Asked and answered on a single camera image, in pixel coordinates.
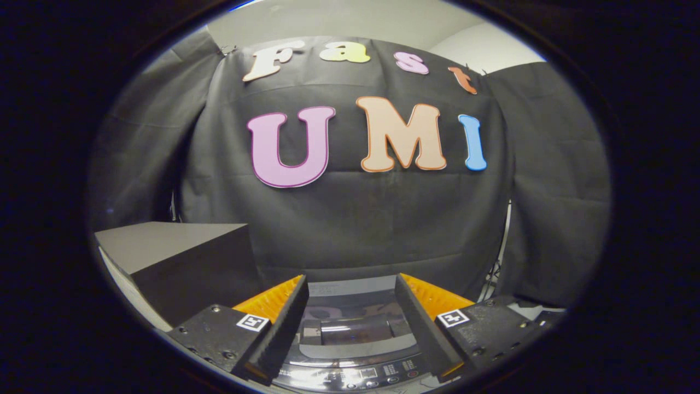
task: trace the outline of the wrinkled fabric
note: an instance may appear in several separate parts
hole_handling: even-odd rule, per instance
[[[601,134],[576,92],[548,64],[485,78],[515,155],[510,231],[496,294],[571,305],[600,257],[610,220]]]
[[[294,50],[279,72],[242,81],[255,51],[297,39],[305,42],[304,48]],[[319,53],[334,41],[365,45],[371,60],[322,60]],[[429,74],[403,71],[393,57],[398,51],[420,56]],[[598,157],[586,159],[588,153],[602,152],[594,147],[599,141],[589,136],[597,133],[595,125],[572,104],[577,100],[572,91],[561,90],[551,102],[542,101],[554,105],[544,108],[528,90],[533,89],[529,82],[509,84],[509,73],[520,75],[518,67],[486,77],[462,67],[477,95],[466,92],[448,67],[460,65],[422,50],[356,37],[289,38],[223,57],[202,30],[136,77],[105,120],[90,180],[95,230],[169,220],[174,193],[175,216],[183,222],[249,224],[254,264],[265,287],[300,273],[316,281],[403,272],[476,299],[498,256],[512,198],[517,208],[508,238],[512,247],[507,247],[503,262],[505,270],[513,261],[512,271],[509,276],[503,272],[499,286],[503,281],[503,291],[523,291],[562,304],[569,299],[568,288],[550,288],[538,275],[553,283],[575,283],[593,265],[605,222],[579,220],[594,210],[572,201],[609,199],[597,190],[604,182],[589,176],[605,167]],[[534,70],[541,79],[534,83],[535,93],[540,85],[557,81],[546,64]],[[368,125],[355,103],[361,96],[385,97],[404,121],[416,104],[437,107],[447,167],[426,171],[412,163],[404,169],[390,148],[388,154],[396,161],[392,170],[365,172],[361,161],[368,154]],[[519,106],[522,99],[530,102]],[[336,111],[328,122],[325,172],[298,188],[263,184],[253,171],[248,121],[272,112],[286,114],[279,158],[285,165],[297,165],[307,155],[306,123],[297,114],[317,106]],[[550,111],[556,121],[542,121]],[[457,120],[461,114],[481,123],[486,170],[465,166],[467,142]],[[562,143],[552,144],[551,139]],[[592,141],[590,147],[577,151],[575,144],[586,139]],[[549,149],[550,165],[537,164],[543,147]],[[519,166],[521,161],[531,164]],[[514,186],[533,191],[516,195]],[[541,206],[558,215],[517,230],[528,215],[540,215]],[[570,220],[579,227],[567,227]],[[561,235],[561,230],[572,233]],[[555,232],[543,236],[548,231]]]

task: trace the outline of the letter u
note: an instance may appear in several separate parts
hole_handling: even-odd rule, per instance
[[[299,111],[307,124],[307,157],[299,165],[284,165],[279,158],[279,129],[287,115],[265,114],[248,122],[253,136],[253,171],[263,183],[279,188],[299,187],[318,179],[328,165],[328,120],[333,107],[310,107]]]

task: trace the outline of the gray box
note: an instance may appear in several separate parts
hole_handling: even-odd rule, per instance
[[[95,236],[172,326],[209,305],[233,307],[262,291],[246,224],[148,222]]]

